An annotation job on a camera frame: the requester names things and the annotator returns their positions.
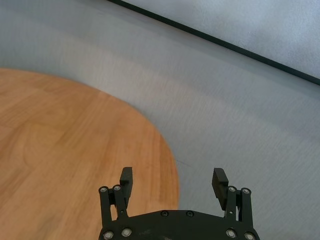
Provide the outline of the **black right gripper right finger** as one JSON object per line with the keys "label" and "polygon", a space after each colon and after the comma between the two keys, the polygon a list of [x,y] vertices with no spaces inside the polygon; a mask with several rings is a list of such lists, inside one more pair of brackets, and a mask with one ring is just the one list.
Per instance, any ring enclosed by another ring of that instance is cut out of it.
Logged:
{"label": "black right gripper right finger", "polygon": [[222,168],[214,168],[211,185],[220,207],[224,211],[224,218],[251,227],[251,190],[245,187],[237,189],[235,186],[229,185],[229,180]]}

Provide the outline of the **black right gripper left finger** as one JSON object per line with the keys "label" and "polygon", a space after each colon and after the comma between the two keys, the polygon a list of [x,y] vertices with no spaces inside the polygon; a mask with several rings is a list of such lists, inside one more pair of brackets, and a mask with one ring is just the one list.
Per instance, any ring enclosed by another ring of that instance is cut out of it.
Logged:
{"label": "black right gripper left finger", "polygon": [[119,184],[112,188],[102,186],[98,189],[101,209],[101,223],[107,227],[112,220],[111,206],[116,209],[118,219],[128,218],[127,208],[133,188],[133,170],[132,167],[124,167],[121,172]]}

